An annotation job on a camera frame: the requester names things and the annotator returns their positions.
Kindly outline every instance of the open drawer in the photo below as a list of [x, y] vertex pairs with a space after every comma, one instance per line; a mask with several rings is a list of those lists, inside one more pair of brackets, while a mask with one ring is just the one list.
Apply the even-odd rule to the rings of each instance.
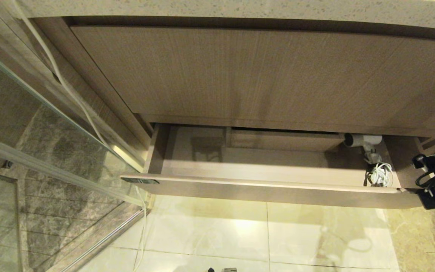
[[287, 142], [286, 132], [261, 137], [226, 127], [157, 124], [154, 131], [144, 173], [122, 176], [150, 193], [347, 207], [421, 206], [416, 188], [409, 186], [420, 174], [409, 167], [419, 153], [415, 138], [393, 136], [376, 146], [384, 162], [394, 167], [399, 160], [401, 167], [385, 188], [364, 182], [367, 163], [361, 148], [340, 144], [338, 134], [294, 135], [296, 141]]

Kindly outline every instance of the wooden drawer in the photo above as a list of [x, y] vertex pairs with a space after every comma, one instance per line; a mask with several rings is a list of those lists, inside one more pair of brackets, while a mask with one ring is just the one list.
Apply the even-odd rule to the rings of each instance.
[[[267, 141], [272, 134], [265, 134]], [[364, 186], [367, 165], [360, 148], [347, 148], [338, 141], [330, 151], [299, 150], [297, 143], [309, 140], [310, 134], [296, 136], [294, 143], [287, 138], [290, 150], [236, 148], [230, 143], [232, 136], [225, 127], [158, 124], [144, 172], [122, 178], [159, 195], [370, 208], [421, 206], [411, 181], [400, 180], [414, 171], [402, 160], [419, 153], [414, 148], [394, 150], [401, 169], [393, 173], [392, 186], [383, 188]], [[323, 141], [320, 134], [314, 136]], [[392, 165], [387, 141], [394, 148], [404, 146], [395, 144], [398, 140], [415, 146], [415, 138], [408, 137], [386, 138], [376, 146]]]

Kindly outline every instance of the speckled stone countertop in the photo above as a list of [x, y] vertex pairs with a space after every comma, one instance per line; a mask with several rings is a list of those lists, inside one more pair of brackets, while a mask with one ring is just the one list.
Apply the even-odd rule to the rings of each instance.
[[141, 15], [317, 19], [435, 28], [435, 0], [19, 0], [30, 17]]

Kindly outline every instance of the floor tile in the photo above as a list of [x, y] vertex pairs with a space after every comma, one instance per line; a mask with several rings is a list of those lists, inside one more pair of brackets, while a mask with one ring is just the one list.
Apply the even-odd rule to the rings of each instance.
[[269, 264], [262, 261], [238, 260], [219, 257], [204, 257], [146, 251], [137, 272], [207, 272], [212, 267], [216, 272], [235, 267], [238, 272], [269, 272]]
[[271, 262], [398, 269], [382, 209], [268, 203]]
[[[268, 261], [266, 203], [158, 196], [146, 249]], [[138, 249], [138, 222], [113, 244]]]
[[132, 272], [137, 250], [109, 246], [78, 272]]
[[271, 263], [270, 272], [399, 272], [399, 270]]

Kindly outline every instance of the white cable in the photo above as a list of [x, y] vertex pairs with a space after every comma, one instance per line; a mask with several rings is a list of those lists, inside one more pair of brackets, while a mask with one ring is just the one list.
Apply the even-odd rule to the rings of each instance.
[[372, 186], [390, 187], [394, 182], [392, 165], [380, 162], [367, 174], [367, 178]]
[[[145, 204], [145, 201], [143, 201], [142, 195], [140, 194], [139, 188], [137, 186], [135, 186], [135, 191], [137, 191], [138, 196], [140, 197], [140, 200], [142, 201], [142, 205], [143, 205], [143, 227], [142, 227], [142, 232], [140, 234], [140, 240], [139, 240], [139, 248], [140, 248], [140, 244], [142, 244], [142, 249], [140, 249], [139, 251], [142, 251], [141, 255], [140, 255], [140, 260], [137, 263], [137, 265], [135, 265], [135, 268], [133, 269], [133, 272], [136, 272], [138, 270], [138, 268], [140, 267], [140, 264], [142, 263], [143, 260], [143, 253], [145, 251], [145, 243], [147, 242], [147, 232], [145, 231], [145, 229], [147, 228], [147, 205]], [[138, 255], [139, 255], [139, 251], [137, 251], [137, 255], [135, 256], [135, 261], [137, 261], [138, 259]]]
[[90, 125], [92, 126], [93, 130], [95, 131], [95, 133], [97, 134], [98, 138], [100, 139], [100, 141], [102, 142], [102, 144], [104, 144], [107, 148], [109, 148], [109, 150], [112, 150], [110, 148], [110, 146], [107, 144], [107, 142], [103, 139], [102, 135], [100, 134], [100, 132], [98, 131], [97, 127], [95, 126], [95, 124], [93, 123], [92, 118], [90, 117], [90, 114], [88, 113], [87, 108], [85, 107], [85, 105], [83, 104], [83, 102], [80, 101], [80, 99], [78, 98], [78, 95], [76, 94], [76, 91], [72, 88], [71, 85], [68, 85], [65, 81], [65, 79], [63, 78], [62, 74], [60, 73], [60, 69], [58, 68], [57, 62], [55, 61], [55, 58], [53, 57], [53, 54], [51, 53], [50, 49], [48, 48], [48, 46], [46, 45], [46, 43], [43, 41], [43, 39], [41, 38], [40, 34], [38, 33], [38, 31], [36, 31], [36, 29], [34, 28], [34, 26], [31, 24], [31, 22], [29, 22], [29, 19], [26, 17], [26, 15], [24, 14], [23, 10], [21, 9], [21, 7], [19, 6], [17, 0], [12, 0], [14, 3], [14, 7], [16, 7], [17, 12], [19, 13], [19, 15], [21, 16], [21, 19], [23, 20], [23, 22], [26, 24], [26, 26], [30, 29], [31, 33], [33, 33], [33, 35], [35, 36], [36, 40], [38, 41], [38, 43], [40, 43], [41, 47], [43, 48], [43, 50], [45, 51], [46, 55], [48, 56], [48, 58], [50, 59], [51, 65], [53, 66], [53, 69], [55, 70], [55, 74], [57, 75], [60, 83], [62, 84], [63, 88], [65, 88], [65, 90], [67, 91], [67, 93], [71, 96], [71, 98], [73, 98], [73, 100], [79, 105], [79, 107], [83, 110], [83, 113], [86, 116], [86, 119], [88, 120], [88, 122], [90, 123]]

